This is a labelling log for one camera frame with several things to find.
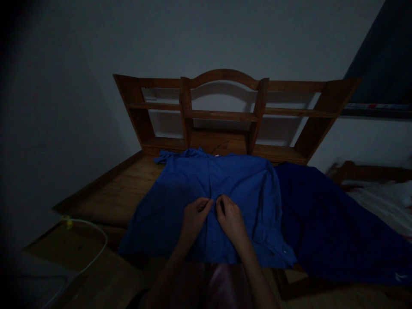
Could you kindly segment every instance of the wooden shelf divider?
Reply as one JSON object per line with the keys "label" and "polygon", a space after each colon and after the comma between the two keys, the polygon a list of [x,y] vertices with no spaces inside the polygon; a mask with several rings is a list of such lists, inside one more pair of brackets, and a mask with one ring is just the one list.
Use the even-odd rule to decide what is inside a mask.
{"label": "wooden shelf divider", "polygon": [[129,109],[161,109],[161,110],[180,110],[179,104],[171,103],[152,103],[152,102],[142,102],[128,104]]}
{"label": "wooden shelf divider", "polygon": [[[208,71],[189,79],[151,79],[113,75],[130,120],[143,150],[151,155],[159,151],[182,151],[202,147],[212,154],[229,153],[257,155],[274,163],[289,161],[307,164],[348,102],[359,79],[330,82],[256,80],[249,75],[229,69]],[[253,113],[193,110],[191,89],[206,83],[233,81],[257,91]],[[142,87],[179,89],[179,104],[145,102]],[[314,109],[287,109],[266,107],[267,92],[321,92]],[[156,137],[149,109],[180,111],[183,139]],[[263,115],[309,117],[294,147],[256,145]],[[211,130],[194,128],[194,118],[250,122],[249,131]]]}
{"label": "wooden shelf divider", "polygon": [[252,113],[246,112],[218,112],[192,110],[186,112],[185,117],[197,119],[217,119],[217,120],[234,120],[234,121],[258,121],[258,118]]}
{"label": "wooden shelf divider", "polygon": [[318,117],[318,118],[334,118],[335,114],[330,112],[321,112],[314,109],[287,109],[277,107],[267,107],[265,115],[282,115],[282,116],[298,116],[298,117]]}

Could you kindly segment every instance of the white cable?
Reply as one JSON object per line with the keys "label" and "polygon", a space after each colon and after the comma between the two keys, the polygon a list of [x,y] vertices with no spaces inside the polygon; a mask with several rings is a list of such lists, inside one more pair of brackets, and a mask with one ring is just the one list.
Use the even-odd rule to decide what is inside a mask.
{"label": "white cable", "polygon": [[[103,245],[102,249],[100,250],[100,252],[96,255],[96,257],[95,257],[85,268],[83,268],[83,270],[79,271],[79,272],[73,277],[73,279],[74,279],[74,278],[77,277],[78,275],[84,273],[84,272],[90,267],[90,265],[93,264],[95,260],[97,260],[97,258],[102,254],[103,250],[106,248],[109,239],[107,238],[106,233],[105,233],[100,227],[98,227],[96,224],[91,223],[91,222],[89,222],[89,221],[81,220],[81,219],[71,219],[71,218],[62,218],[61,220],[63,220],[63,221],[81,222],[81,223],[86,223],[86,224],[88,224],[88,225],[91,225],[91,226],[94,227],[96,230],[98,230],[99,232],[101,232],[101,233],[103,234],[103,236],[104,236],[104,239],[105,239],[104,245]],[[41,309],[47,308],[47,306],[49,306],[49,305],[56,299],[56,297],[60,295],[60,293],[63,291],[63,289],[64,289],[65,287],[66,287],[66,283],[63,283],[62,286],[59,288],[59,290],[53,295],[52,298],[49,299],[49,301],[48,301]]]}

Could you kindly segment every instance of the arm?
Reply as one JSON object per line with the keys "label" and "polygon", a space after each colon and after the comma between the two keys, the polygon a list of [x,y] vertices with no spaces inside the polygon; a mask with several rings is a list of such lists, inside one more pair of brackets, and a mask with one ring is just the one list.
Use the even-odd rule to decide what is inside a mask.
{"label": "arm", "polygon": [[228,196],[222,195],[216,200],[216,211],[220,226],[242,260],[257,308],[280,308],[263,274],[239,207]]}
{"label": "arm", "polygon": [[205,222],[210,209],[212,209],[212,205],[213,200],[199,197],[196,201],[186,206],[178,244],[160,276],[153,284],[152,288],[147,292],[143,308],[168,307],[172,287],[174,286],[173,280],[179,273],[186,255],[196,240],[197,235],[199,235],[203,223]]}

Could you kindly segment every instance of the blue shirt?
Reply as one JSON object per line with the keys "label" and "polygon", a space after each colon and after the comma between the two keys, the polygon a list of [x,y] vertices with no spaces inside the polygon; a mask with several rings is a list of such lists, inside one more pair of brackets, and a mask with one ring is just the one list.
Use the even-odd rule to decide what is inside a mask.
{"label": "blue shirt", "polygon": [[[226,194],[242,211],[245,226],[262,267],[289,268],[296,257],[282,237],[279,181],[272,164],[248,155],[214,157],[199,150],[182,154],[161,151],[166,166],[137,207],[121,242],[120,254],[169,257],[175,248],[183,210],[199,197]],[[187,259],[239,263],[239,256],[217,220],[215,206]]]}

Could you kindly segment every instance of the dark curtain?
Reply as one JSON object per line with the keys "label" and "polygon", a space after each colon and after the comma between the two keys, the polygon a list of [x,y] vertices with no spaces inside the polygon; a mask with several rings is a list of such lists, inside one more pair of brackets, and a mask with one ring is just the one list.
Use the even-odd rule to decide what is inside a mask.
{"label": "dark curtain", "polygon": [[412,0],[386,0],[345,78],[361,77],[350,102],[412,103]]}

